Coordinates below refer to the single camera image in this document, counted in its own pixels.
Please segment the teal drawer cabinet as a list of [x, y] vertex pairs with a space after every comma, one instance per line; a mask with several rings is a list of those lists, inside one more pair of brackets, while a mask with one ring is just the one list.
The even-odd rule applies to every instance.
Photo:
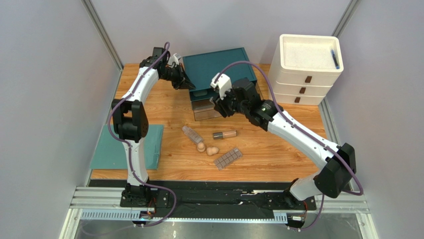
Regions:
[[195, 85], [189, 90], [190, 101], [209, 100], [217, 95], [211, 82], [213, 77], [229, 64], [249, 61], [243, 47], [183, 57], [183, 65], [189, 80]]

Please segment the liquid foundation bottle dark cap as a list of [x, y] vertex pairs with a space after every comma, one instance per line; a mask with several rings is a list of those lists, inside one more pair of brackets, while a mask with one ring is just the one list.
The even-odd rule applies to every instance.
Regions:
[[214, 140], [232, 138], [232, 137], [236, 137], [237, 135], [238, 135], [237, 130], [227, 130], [227, 131], [221, 131], [221, 132], [214, 132], [212, 134]]

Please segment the clear plastic bottle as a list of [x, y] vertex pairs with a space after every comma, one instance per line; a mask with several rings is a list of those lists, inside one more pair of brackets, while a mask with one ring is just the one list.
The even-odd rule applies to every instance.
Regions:
[[204, 139], [192, 128], [188, 126], [183, 126], [182, 131], [194, 144], [199, 144], [204, 141]]

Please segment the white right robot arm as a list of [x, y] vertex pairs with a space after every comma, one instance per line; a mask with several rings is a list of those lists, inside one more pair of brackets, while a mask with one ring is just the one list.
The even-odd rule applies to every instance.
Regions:
[[262, 99], [247, 78], [232, 83], [228, 76], [221, 75], [217, 81], [212, 80], [210, 87], [217, 92], [211, 98], [214, 109], [224, 118], [235, 113], [244, 115], [252, 125], [289, 142], [318, 168], [318, 172], [293, 181], [288, 189], [291, 197], [299, 201], [316, 195], [337, 198], [347, 188], [356, 167], [350, 144], [340, 146], [320, 137], [276, 102]]

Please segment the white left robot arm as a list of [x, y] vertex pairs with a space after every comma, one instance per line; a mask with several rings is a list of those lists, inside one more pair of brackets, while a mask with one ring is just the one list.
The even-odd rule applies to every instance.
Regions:
[[170, 81], [174, 89], [194, 89], [178, 54], [160, 60], [149, 57], [140, 63], [136, 79], [120, 100], [113, 100], [110, 131], [124, 145], [128, 166], [128, 179], [122, 198], [125, 202], [138, 202], [142, 205], [151, 200], [148, 173], [145, 166], [144, 139], [149, 123], [144, 104], [153, 86], [164, 79]]

